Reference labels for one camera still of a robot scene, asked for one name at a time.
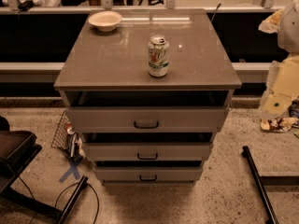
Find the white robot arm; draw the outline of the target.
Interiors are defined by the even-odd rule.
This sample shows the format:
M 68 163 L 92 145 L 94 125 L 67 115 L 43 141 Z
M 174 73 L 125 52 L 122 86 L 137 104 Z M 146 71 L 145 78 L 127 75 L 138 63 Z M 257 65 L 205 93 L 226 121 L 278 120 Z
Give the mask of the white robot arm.
M 282 62 L 272 62 L 260 102 L 260 117 L 275 119 L 281 117 L 299 96 L 299 0 L 291 0 L 262 21 L 259 30 L 277 33 L 278 46 L 289 53 Z

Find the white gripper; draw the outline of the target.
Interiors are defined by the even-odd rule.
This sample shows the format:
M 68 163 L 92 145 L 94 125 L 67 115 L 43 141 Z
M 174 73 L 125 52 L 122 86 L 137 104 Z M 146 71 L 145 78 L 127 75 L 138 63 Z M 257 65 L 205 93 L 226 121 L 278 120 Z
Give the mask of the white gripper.
M 299 55 L 291 56 L 278 65 L 278 74 L 272 87 L 261 99 L 261 117 L 278 118 L 299 96 Z

